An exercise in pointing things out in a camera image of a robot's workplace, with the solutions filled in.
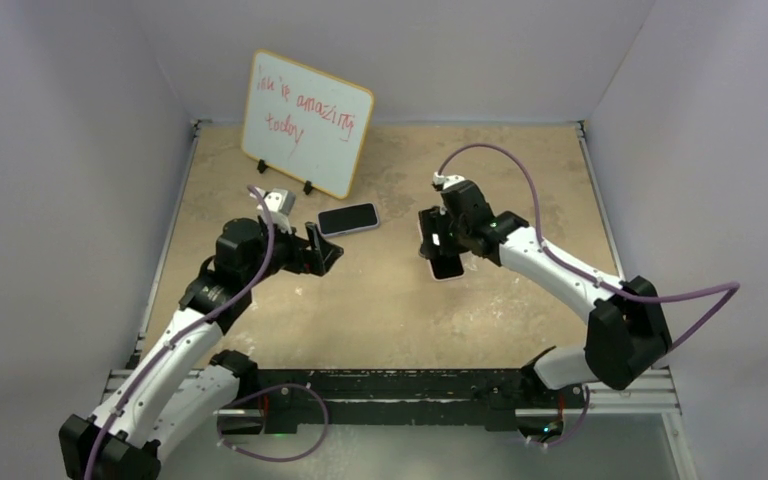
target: smartphone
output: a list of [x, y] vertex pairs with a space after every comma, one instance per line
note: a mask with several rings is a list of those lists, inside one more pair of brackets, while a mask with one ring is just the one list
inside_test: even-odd
[[323, 237], [372, 230], [381, 224], [378, 210], [371, 203], [335, 208], [319, 212], [319, 231]]
[[[417, 227], [419, 228], [419, 238], [422, 240], [422, 224], [417, 223]], [[438, 282], [452, 280], [464, 275], [463, 262], [461, 261], [460, 255], [454, 257], [437, 257], [433, 260], [426, 260], [428, 261], [431, 270], [431, 276]]]

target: whiteboard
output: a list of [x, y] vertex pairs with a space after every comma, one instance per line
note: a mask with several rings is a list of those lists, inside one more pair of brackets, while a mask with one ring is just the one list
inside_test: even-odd
[[343, 199], [375, 103], [372, 92], [266, 50], [252, 61], [243, 152]]

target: white wall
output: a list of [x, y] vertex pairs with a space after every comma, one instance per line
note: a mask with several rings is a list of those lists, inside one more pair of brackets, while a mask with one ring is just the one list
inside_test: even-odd
[[187, 111], [241, 120], [266, 48], [370, 88], [376, 121], [586, 118], [654, 0], [136, 0]]
[[743, 283], [672, 364], [701, 478], [768, 478], [768, 0], [657, 1], [591, 120], [627, 269]]
[[0, 478], [133, 346], [189, 144], [126, 0], [0, 0]]

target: beige table surface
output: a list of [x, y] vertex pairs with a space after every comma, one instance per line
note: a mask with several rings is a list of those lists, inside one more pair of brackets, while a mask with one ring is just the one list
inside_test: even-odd
[[[317, 212], [366, 201], [377, 205], [381, 226], [338, 237], [345, 255], [323, 278], [287, 272], [268, 278], [211, 354], [236, 349], [262, 368], [508, 368], [548, 346], [584, 341], [581, 320], [528, 279], [468, 254], [464, 277], [436, 282], [418, 256], [417, 212], [441, 202], [430, 186], [432, 172], [456, 148], [489, 142], [511, 150], [532, 172], [546, 237], [616, 273], [574, 127], [372, 127], [345, 200], [319, 191], [304, 196], [296, 180], [273, 170], [259, 174], [240, 149], [240, 134], [240, 126], [202, 130], [144, 351], [213, 254], [225, 222], [256, 218], [247, 184], [296, 192], [290, 218], [302, 234]], [[474, 180], [494, 212], [533, 220], [528, 185], [501, 154], [466, 151], [446, 173]]]

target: white and black robotic arm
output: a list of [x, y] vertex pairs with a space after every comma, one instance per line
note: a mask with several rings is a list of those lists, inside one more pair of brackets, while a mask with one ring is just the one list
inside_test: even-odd
[[[257, 191], [269, 209], [274, 235], [259, 281], [281, 270], [328, 273], [343, 249], [327, 242], [311, 222], [305, 224], [306, 239], [295, 235], [289, 221], [295, 194], [280, 189]], [[269, 252], [263, 206], [258, 211], [257, 220], [238, 218], [224, 225], [216, 254], [202, 263], [164, 333], [128, 379], [91, 415], [72, 415], [63, 424], [59, 437], [69, 478], [86, 478], [98, 439], [91, 478], [157, 478], [170, 452], [193, 429], [241, 395], [259, 390], [257, 364], [235, 351], [214, 355], [210, 366], [181, 389], [194, 365], [252, 303], [249, 284]], [[221, 313], [204, 321], [217, 311]]]
[[[664, 356], [672, 345], [660, 305], [630, 302], [604, 288], [611, 285], [639, 296], [657, 296], [642, 277], [622, 281], [539, 239], [528, 221], [511, 212], [493, 213], [478, 186], [459, 175], [434, 174], [432, 185], [443, 205], [419, 212], [427, 258], [472, 252], [534, 281], [572, 309], [587, 325], [584, 346], [550, 348], [523, 367], [532, 393], [601, 381], [625, 389]], [[550, 258], [545, 248], [568, 265], [588, 272], [584, 280]]]

